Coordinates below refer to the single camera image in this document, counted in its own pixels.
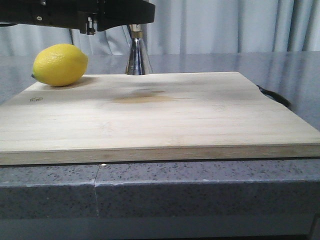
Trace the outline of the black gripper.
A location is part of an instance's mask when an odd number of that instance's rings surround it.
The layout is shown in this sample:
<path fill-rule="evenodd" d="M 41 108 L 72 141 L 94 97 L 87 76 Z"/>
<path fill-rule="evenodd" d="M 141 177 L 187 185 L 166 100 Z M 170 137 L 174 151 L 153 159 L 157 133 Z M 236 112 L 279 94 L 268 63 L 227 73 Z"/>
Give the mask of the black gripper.
<path fill-rule="evenodd" d="M 154 22 L 156 6 L 145 0 L 2 0 L 0 22 L 79 30 L 94 35 L 125 25 Z"/>

